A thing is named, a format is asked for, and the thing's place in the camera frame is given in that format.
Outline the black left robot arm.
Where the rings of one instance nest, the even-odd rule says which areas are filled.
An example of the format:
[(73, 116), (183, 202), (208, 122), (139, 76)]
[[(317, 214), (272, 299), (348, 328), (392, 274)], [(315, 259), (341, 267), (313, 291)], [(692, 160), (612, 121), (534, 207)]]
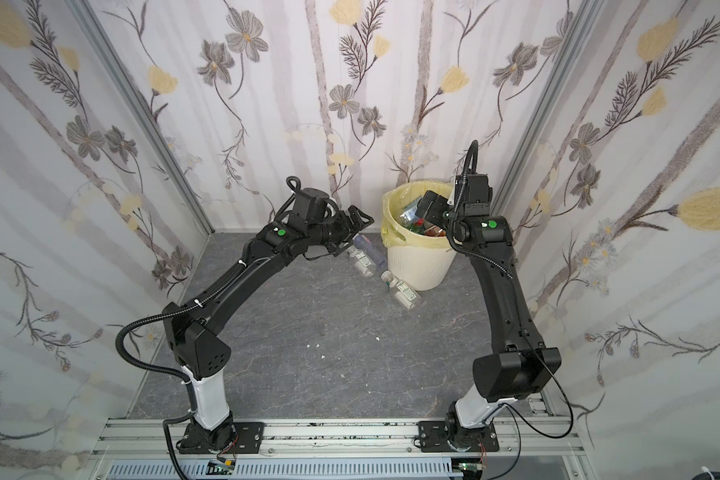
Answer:
[[(287, 177), (286, 184), (291, 191), (288, 199), (210, 287), (183, 305), (172, 303), (159, 314), (123, 326), (115, 337), (116, 351), (125, 362), (175, 377), (187, 391), (187, 413), (162, 422), (171, 459), (181, 454), (227, 453), (240, 444), (224, 387), (232, 350), (220, 337), (237, 310), (270, 278), (306, 257), (310, 248), (322, 247), (326, 255), (337, 257), (374, 222), (354, 205), (341, 209), (328, 193), (303, 186), (296, 176)], [(175, 367), (148, 363), (126, 348), (130, 333), (156, 323), (164, 327)]]

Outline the clear bottle blue tint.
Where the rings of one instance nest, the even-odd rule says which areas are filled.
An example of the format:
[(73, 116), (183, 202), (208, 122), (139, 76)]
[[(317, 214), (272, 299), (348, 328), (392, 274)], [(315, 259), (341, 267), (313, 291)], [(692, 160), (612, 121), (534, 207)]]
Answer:
[(386, 253), (379, 246), (373, 243), (367, 236), (363, 234), (357, 234), (353, 238), (353, 243), (355, 247), (365, 253), (365, 255), (379, 271), (386, 271), (388, 269)]

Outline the red yellow label bottle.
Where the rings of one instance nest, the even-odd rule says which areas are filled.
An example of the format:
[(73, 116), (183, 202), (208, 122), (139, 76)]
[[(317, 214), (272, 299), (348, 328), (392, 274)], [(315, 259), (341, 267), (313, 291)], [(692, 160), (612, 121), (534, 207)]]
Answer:
[(414, 231), (417, 234), (427, 237), (444, 237), (446, 232), (441, 227), (434, 225), (426, 220), (419, 220), (415, 224)]

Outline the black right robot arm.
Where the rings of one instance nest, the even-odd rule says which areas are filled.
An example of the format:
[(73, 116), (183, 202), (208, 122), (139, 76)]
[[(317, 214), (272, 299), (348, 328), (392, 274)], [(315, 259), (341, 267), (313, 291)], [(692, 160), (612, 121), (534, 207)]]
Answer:
[(562, 363), (532, 319), (516, 270), (512, 229), (490, 212), (488, 177), (468, 173), (454, 198), (428, 190), (416, 215), (443, 229), (454, 251), (466, 256), (478, 278), (491, 328), (491, 353), (472, 364), (473, 385), (449, 408), (447, 442), (467, 451), (485, 437), (501, 410), (541, 392)]

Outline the blue label clear bottle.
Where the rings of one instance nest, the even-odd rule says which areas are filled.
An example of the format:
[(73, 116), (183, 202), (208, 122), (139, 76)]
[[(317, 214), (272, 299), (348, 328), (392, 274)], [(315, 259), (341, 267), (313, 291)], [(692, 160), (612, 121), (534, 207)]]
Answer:
[(408, 227), (420, 220), (420, 217), (417, 215), (417, 209), (421, 199), (422, 196), (418, 196), (402, 208), (397, 217), (397, 220), (402, 226)]

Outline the clear bottle white cap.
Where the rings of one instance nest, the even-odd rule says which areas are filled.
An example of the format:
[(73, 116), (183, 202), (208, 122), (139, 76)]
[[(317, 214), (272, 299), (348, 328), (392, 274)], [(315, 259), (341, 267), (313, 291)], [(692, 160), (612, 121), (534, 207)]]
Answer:
[(375, 275), (376, 265), (363, 250), (355, 246), (349, 246), (347, 248), (347, 254), (353, 267), (363, 277), (373, 277)]

